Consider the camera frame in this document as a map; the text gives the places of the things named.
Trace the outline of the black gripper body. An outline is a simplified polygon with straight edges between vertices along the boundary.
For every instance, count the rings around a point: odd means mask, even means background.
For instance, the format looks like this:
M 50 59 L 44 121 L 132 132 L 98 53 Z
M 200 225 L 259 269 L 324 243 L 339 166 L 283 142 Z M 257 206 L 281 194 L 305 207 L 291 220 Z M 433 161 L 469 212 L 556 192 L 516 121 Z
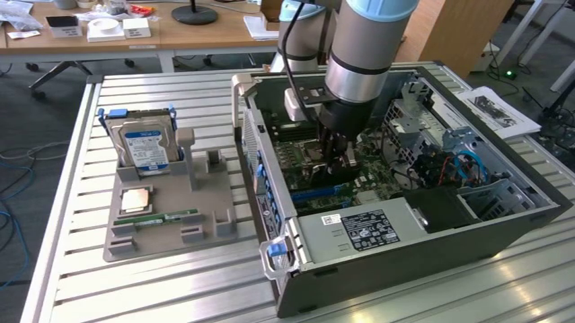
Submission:
M 361 103 L 331 101 L 321 106 L 319 123 L 332 133 L 355 139 L 367 127 L 372 110 L 373 100 Z

